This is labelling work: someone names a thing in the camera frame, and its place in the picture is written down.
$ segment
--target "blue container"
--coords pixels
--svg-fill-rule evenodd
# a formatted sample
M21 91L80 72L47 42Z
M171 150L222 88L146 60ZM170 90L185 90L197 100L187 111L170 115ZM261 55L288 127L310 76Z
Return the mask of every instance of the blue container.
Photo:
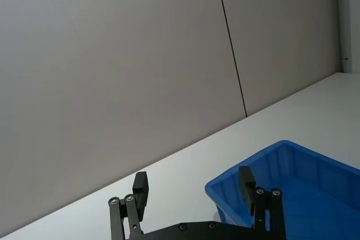
M237 179L245 165L257 186L282 190L288 240L360 239L360 170L289 141L259 151L205 186L222 222L253 223Z

